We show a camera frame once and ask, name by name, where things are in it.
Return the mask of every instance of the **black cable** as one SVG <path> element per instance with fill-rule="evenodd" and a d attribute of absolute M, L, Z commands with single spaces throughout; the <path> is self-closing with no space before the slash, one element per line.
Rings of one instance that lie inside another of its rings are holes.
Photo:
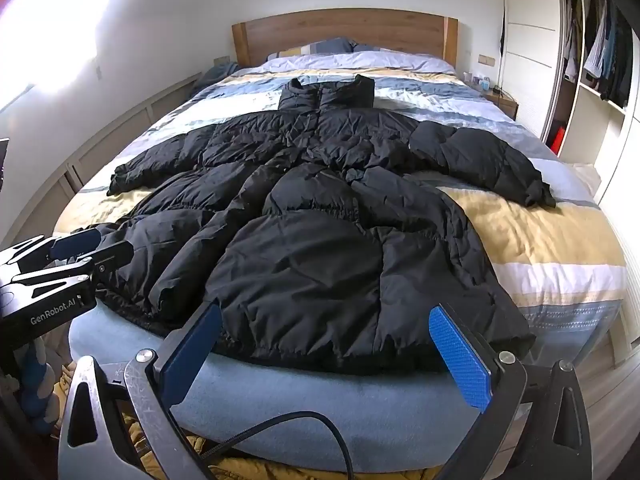
<path fill-rule="evenodd" d="M 285 413 L 284 415 L 274 416 L 269 420 L 265 420 L 256 426 L 249 428 L 248 430 L 243 431 L 242 433 L 238 433 L 236 436 L 231 437 L 228 440 L 225 440 L 222 444 L 218 444 L 213 449 L 209 449 L 207 452 L 201 455 L 203 460 L 207 458 L 219 455 L 228 451 L 236 444 L 240 444 L 240 442 L 248 439 L 255 434 L 260 433 L 261 431 L 268 430 L 281 422 L 287 422 L 288 420 L 294 420 L 295 418 L 315 418 L 322 422 L 326 427 L 329 428 L 334 438 L 338 442 L 338 446 L 340 446 L 340 451 L 342 452 L 342 456 L 344 457 L 344 464 L 347 466 L 347 478 L 348 480 L 354 480 L 355 476 L 353 475 L 353 464 L 351 463 L 351 456 L 349 455 L 349 449 L 347 448 L 347 444 L 345 443 L 340 431 L 335 427 L 335 424 L 332 423 L 327 417 L 325 417 L 322 413 L 317 412 L 292 412 Z"/>

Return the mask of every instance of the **red item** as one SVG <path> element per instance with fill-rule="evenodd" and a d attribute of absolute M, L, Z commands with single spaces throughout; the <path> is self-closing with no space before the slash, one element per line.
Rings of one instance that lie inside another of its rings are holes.
<path fill-rule="evenodd" d="M 562 139 L 564 139 L 565 130 L 562 126 L 558 128 L 558 132 L 556 133 L 556 138 L 554 142 L 551 144 L 551 151 L 556 155 L 560 151 L 560 146 L 562 146 Z"/>

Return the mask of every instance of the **jacket sleeve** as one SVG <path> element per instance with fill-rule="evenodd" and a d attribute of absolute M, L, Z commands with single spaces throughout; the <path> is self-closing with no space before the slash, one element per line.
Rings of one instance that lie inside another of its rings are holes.
<path fill-rule="evenodd" d="M 118 166 L 111 175 L 107 195 L 139 187 L 158 187 L 169 177 L 192 170 L 216 127 L 216 124 L 211 124 L 171 137 Z"/>
<path fill-rule="evenodd" d="M 556 206 L 531 161 L 491 132 L 424 121 L 411 134 L 409 147 L 432 170 L 523 206 Z"/>

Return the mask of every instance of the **blue gripper pad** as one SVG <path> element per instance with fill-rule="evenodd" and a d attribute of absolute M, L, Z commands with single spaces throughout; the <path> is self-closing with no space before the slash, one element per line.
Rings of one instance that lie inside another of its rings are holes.
<path fill-rule="evenodd" d="M 431 309 L 429 332 L 466 403 L 484 412 L 491 401 L 491 375 L 441 306 Z"/>
<path fill-rule="evenodd" d="M 180 337 L 186 331 L 181 345 L 175 349 L 162 370 L 159 381 L 160 398 L 169 407 L 180 404 L 187 396 L 191 384 L 202 368 L 222 332 L 222 311 L 217 303 L 211 303 L 193 326 L 172 331 L 167 338 L 175 334 Z"/>

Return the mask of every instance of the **yellow stripe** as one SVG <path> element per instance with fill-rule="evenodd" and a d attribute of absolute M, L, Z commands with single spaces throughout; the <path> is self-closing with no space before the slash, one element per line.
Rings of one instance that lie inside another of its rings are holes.
<path fill-rule="evenodd" d="M 487 191 L 440 189 L 465 211 L 494 264 L 625 265 L 598 209 L 571 203 L 525 208 Z"/>
<path fill-rule="evenodd" d="M 620 301 L 625 297 L 624 290 L 596 290 L 593 292 L 574 292 L 571 294 L 560 294 L 540 290 L 530 294 L 514 294 L 509 296 L 516 306 L 539 306 L 539 305 L 575 305 L 577 303 L 596 303 L 600 301 Z"/>
<path fill-rule="evenodd" d="M 453 83 L 460 86 L 464 86 L 464 83 L 460 81 L 455 75 L 441 74 L 441 73 L 417 73 L 411 70 L 403 70 L 401 68 L 316 68 L 316 69 L 300 69 L 289 70 L 287 72 L 263 72 L 255 74 L 244 74 L 239 76 L 229 76 L 225 80 L 219 83 L 220 86 L 235 85 L 247 83 L 249 81 L 261 81 L 263 79 L 273 79 L 275 77 L 300 77 L 303 75 L 347 75 L 353 76 L 355 74 L 365 75 L 367 77 L 395 77 L 412 79 L 414 81 L 421 81 L 425 83 Z"/>
<path fill-rule="evenodd" d="M 277 57 L 299 56 L 302 53 L 302 47 L 290 48 L 289 50 L 281 50 Z"/>
<path fill-rule="evenodd" d="M 128 214 L 137 203 L 150 193 L 149 189 L 135 189 L 114 196 L 107 196 L 106 191 L 78 193 L 58 218 L 54 231 L 71 233 L 92 224 L 115 222 L 118 218 Z"/>

